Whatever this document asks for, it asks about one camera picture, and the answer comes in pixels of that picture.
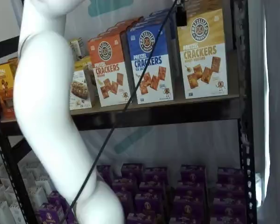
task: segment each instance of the cracker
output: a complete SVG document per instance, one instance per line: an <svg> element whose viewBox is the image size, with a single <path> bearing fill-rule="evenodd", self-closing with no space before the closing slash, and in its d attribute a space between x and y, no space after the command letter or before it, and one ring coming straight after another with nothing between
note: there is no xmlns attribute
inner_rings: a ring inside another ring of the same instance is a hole
<svg viewBox="0 0 280 224"><path fill-rule="evenodd" d="M213 60L211 61L211 70L214 72L219 72L220 64L221 64L221 58L213 57Z"/></svg>
<svg viewBox="0 0 280 224"><path fill-rule="evenodd" d="M213 73L213 71L210 68L205 67L204 71L203 71L203 74L202 74L201 81L209 84L210 83L210 77L211 77L212 73Z"/></svg>
<svg viewBox="0 0 280 224"><path fill-rule="evenodd" d="M118 83L112 81L111 92L117 95Z"/></svg>
<svg viewBox="0 0 280 224"><path fill-rule="evenodd" d="M103 95L104 99L109 97L107 87L105 87L105 86L101 87L101 92L102 92L102 95Z"/></svg>
<svg viewBox="0 0 280 224"><path fill-rule="evenodd" d="M154 90L158 90L159 81L160 81L159 77L153 76L153 78L151 79L150 88Z"/></svg>
<svg viewBox="0 0 280 224"><path fill-rule="evenodd" d="M194 74L188 75L188 81L189 81L191 89L198 87L198 82L197 82L197 79L195 78Z"/></svg>
<svg viewBox="0 0 280 224"><path fill-rule="evenodd" d="M147 86L146 86L146 83L144 81L142 81L140 83L140 91L141 91L141 94L144 95L144 94L147 94L148 93L148 89L147 89Z"/></svg>
<svg viewBox="0 0 280 224"><path fill-rule="evenodd" d="M159 78L160 80L165 81L165 76L166 76L166 68L159 66Z"/></svg>
<svg viewBox="0 0 280 224"><path fill-rule="evenodd" d="M196 76L196 79L200 79L202 77L202 68L201 68L201 65L198 64L196 65L194 68L194 73L195 73L195 76Z"/></svg>
<svg viewBox="0 0 280 224"><path fill-rule="evenodd" d="M147 72L144 74L144 77L143 77L143 81L144 81L144 85L145 86L149 86L151 84L151 76L150 76L150 73Z"/></svg>
<svg viewBox="0 0 280 224"><path fill-rule="evenodd" d="M104 84L105 84L105 87L107 89L107 91L110 91L111 90L111 83L110 83L110 79L105 79L104 80Z"/></svg>
<svg viewBox="0 0 280 224"><path fill-rule="evenodd" d="M123 85L123 74L117 73L117 83L118 85Z"/></svg>

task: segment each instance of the honey mustard pretzel crackers box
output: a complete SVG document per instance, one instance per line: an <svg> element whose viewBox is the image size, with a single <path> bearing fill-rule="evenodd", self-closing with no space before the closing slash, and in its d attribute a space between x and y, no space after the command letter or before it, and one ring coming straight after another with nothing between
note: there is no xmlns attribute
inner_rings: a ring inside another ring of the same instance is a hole
<svg viewBox="0 0 280 224"><path fill-rule="evenodd" d="M90 39L88 50L101 106L125 104L133 87L126 30Z"/></svg>
<svg viewBox="0 0 280 224"><path fill-rule="evenodd" d="M185 97L227 95L223 12L219 3L188 11L188 24L178 27Z"/></svg>

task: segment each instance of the blue cracker box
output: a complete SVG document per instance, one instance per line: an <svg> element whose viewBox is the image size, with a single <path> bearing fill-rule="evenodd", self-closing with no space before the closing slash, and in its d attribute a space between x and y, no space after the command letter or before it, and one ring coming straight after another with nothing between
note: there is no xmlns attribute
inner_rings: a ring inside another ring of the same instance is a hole
<svg viewBox="0 0 280 224"><path fill-rule="evenodd" d="M127 34L135 85L139 82L160 28L161 23L149 23L134 27ZM172 48L170 41L170 27L167 22L137 90L138 104L173 100Z"/></svg>

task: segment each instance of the yellow cracker box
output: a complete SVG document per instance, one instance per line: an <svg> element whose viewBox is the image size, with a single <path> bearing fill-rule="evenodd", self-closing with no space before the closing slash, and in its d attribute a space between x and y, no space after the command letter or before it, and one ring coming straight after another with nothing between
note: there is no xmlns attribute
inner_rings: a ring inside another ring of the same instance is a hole
<svg viewBox="0 0 280 224"><path fill-rule="evenodd" d="M92 108L94 105L96 87L92 81L94 75L89 64L91 64L89 57L75 62L75 71L70 87L70 110Z"/></svg>
<svg viewBox="0 0 280 224"><path fill-rule="evenodd" d="M227 95L223 12L219 4L188 13L186 27L178 27L186 98Z"/></svg>

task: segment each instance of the teal graphic on wall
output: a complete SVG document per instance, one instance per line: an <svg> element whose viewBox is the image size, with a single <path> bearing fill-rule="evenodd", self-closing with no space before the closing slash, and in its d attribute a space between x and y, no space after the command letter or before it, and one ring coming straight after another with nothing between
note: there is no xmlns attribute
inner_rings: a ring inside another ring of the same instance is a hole
<svg viewBox="0 0 280 224"><path fill-rule="evenodd" d="M95 17L123 7L130 6L134 0L91 0L88 6L88 14Z"/></svg>

